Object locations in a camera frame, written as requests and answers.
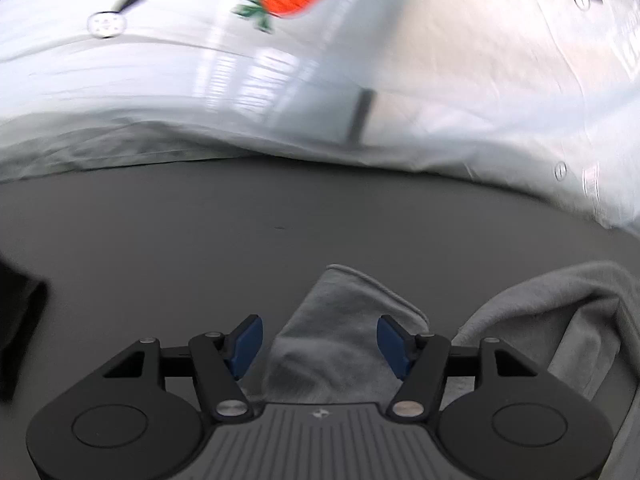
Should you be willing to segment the grey sweat garment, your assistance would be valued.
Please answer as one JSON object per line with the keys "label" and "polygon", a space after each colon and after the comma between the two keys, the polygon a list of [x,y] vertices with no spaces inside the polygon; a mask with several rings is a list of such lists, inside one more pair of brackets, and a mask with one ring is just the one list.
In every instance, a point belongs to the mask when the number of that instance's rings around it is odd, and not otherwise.
{"label": "grey sweat garment", "polygon": [[[428,333],[426,316],[347,266],[330,266],[274,340],[264,389],[269,429],[260,472],[275,479],[474,479],[449,466],[419,426],[385,416],[401,382],[378,350],[376,324]],[[639,282],[612,262],[556,270],[484,304],[452,344],[496,337],[593,406],[620,353],[639,359]],[[639,408],[613,430],[596,479],[639,474]]]}

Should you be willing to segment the black garment pile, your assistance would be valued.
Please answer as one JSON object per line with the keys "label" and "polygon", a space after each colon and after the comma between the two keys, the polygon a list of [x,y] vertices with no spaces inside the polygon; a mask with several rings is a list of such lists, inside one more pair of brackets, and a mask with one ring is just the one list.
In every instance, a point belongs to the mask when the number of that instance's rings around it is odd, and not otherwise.
{"label": "black garment pile", "polygon": [[1,401],[10,402],[44,307],[49,284],[1,260]]}

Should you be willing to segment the white carrot-print storage bag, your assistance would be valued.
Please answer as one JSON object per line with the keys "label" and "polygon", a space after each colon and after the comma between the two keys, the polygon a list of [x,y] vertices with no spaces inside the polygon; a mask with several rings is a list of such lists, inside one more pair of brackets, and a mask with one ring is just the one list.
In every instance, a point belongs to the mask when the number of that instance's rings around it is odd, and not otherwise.
{"label": "white carrot-print storage bag", "polygon": [[639,0],[1,0],[1,177],[267,154],[639,229]]}

